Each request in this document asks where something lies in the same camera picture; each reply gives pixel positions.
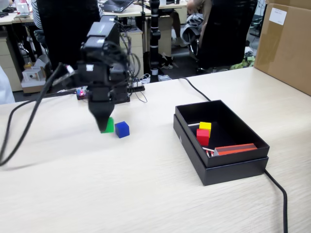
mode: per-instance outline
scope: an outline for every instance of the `black cable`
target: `black cable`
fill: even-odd
[[[146,100],[146,101],[143,101],[143,100],[141,100],[141,99],[138,97],[138,95],[136,94],[136,92],[135,92],[135,95],[137,96],[137,98],[138,98],[141,102],[143,102],[143,103],[148,103],[148,100],[147,100],[146,97],[145,97],[145,100]]]
[[[185,79],[187,80],[187,82],[194,88],[194,90],[196,90],[197,92],[199,92],[202,96],[204,96],[208,101],[211,101],[206,95],[204,95],[201,91],[199,91],[195,86],[192,85],[192,83],[184,77],[178,77],[178,79]],[[283,193],[283,197],[284,197],[284,203],[283,203],[283,230],[284,233],[288,233],[288,222],[287,222],[287,194],[285,189],[278,183],[276,182],[276,180],[270,175],[270,173],[265,170],[264,171],[266,173],[266,175],[270,178],[270,180],[272,180],[272,182],[282,191]]]
[[[5,135],[5,138],[4,138],[4,142],[3,142],[3,145],[2,145],[2,148],[1,148],[1,152],[0,152],[0,166],[3,166],[5,164],[7,164],[11,159],[12,157],[14,156],[14,154],[16,153],[16,151],[18,150],[18,148],[20,147],[21,143],[23,142],[30,126],[31,126],[31,123],[35,117],[35,114],[38,110],[38,107],[39,107],[39,104],[41,103],[43,97],[45,96],[45,94],[47,93],[49,87],[52,85],[53,81],[55,78],[57,78],[57,76],[59,75],[60,71],[62,70],[62,67],[63,67],[63,64],[60,63],[57,67],[57,69],[55,70],[55,72],[49,77],[49,79],[46,81],[45,85],[43,86],[43,89],[41,90],[39,96],[37,97],[37,99],[35,100],[36,103],[35,103],[35,106],[34,106],[34,109],[30,115],[30,118],[26,124],[26,127],[24,129],[24,132],[23,134],[21,135],[20,139],[18,140],[16,146],[14,147],[14,149],[12,150],[12,152],[9,154],[9,156],[2,161],[2,158],[4,157],[4,152],[5,152],[5,148],[6,148],[6,144],[7,144],[7,140],[8,140],[8,135],[9,135],[9,129],[10,129],[10,124],[11,124],[11,120],[12,120],[12,116],[13,116],[13,113],[20,107],[30,103],[30,102],[33,102],[34,100],[30,100],[30,101],[27,101],[25,103],[22,103],[21,105],[19,105],[18,107],[16,107],[10,114],[9,116],[9,122],[8,122],[8,126],[7,126],[7,132],[6,132],[6,135]]]
[[[75,93],[74,91],[64,91],[64,92],[60,92],[60,93],[47,94],[44,97],[48,98],[48,97],[64,96],[64,95],[74,94],[74,93]],[[22,107],[22,106],[24,106],[24,105],[26,105],[28,103],[34,102],[34,101],[35,100],[26,101],[26,102],[20,104],[19,106],[17,106],[16,108],[14,108],[11,111],[10,116],[9,116],[9,120],[8,120],[8,123],[7,123],[7,127],[6,127],[6,132],[5,132],[3,144],[2,144],[2,147],[1,147],[1,151],[0,151],[0,162],[2,161],[2,158],[3,158],[4,153],[5,153],[5,148],[6,148],[6,145],[7,145],[7,142],[8,142],[9,133],[10,133],[10,126],[11,126],[11,121],[12,121],[14,112],[17,109],[19,109],[20,107]]]
[[[206,95],[204,95],[201,91],[199,91],[194,85],[192,85],[192,83],[190,83],[190,81],[187,78],[184,77],[178,77],[178,79],[185,79],[187,80],[187,82],[190,84],[190,86],[192,86],[194,88],[194,90],[196,90],[197,92],[199,92],[202,96],[205,97],[205,99],[207,99],[208,101],[211,101]]]
[[[287,222],[287,193],[285,189],[278,183],[276,180],[270,175],[270,173],[265,170],[264,173],[272,180],[272,182],[281,190],[284,197],[284,203],[283,203],[283,230],[284,233],[288,232],[288,222]]]

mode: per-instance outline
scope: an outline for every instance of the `small box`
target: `small box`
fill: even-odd
[[[257,149],[209,157],[195,136],[199,126],[188,126],[197,122],[211,123],[208,149],[251,143]],[[221,100],[176,106],[173,126],[203,185],[264,173],[270,147]]]
[[[45,84],[45,79],[41,81],[21,81],[21,87],[23,88],[24,93],[35,93],[40,92]]]
[[[26,69],[22,72],[25,81],[40,81],[44,79],[41,69]]]

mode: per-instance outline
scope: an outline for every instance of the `red block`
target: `red block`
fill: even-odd
[[[196,130],[196,139],[198,139],[201,146],[208,146],[209,142],[209,130]]]

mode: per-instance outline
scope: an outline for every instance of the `open cardboard box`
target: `open cardboard box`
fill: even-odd
[[[196,139],[199,122],[211,122],[209,149],[254,143],[256,150],[208,157]],[[203,185],[260,175],[269,146],[221,100],[176,106],[174,129]]]

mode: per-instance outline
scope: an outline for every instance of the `metal pole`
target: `metal pole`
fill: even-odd
[[[159,11],[159,0],[150,0],[151,8],[151,39],[150,39],[150,69],[151,78],[150,82],[158,82],[158,66],[159,66],[159,39],[161,38],[161,33],[159,31],[158,24],[158,11]]]

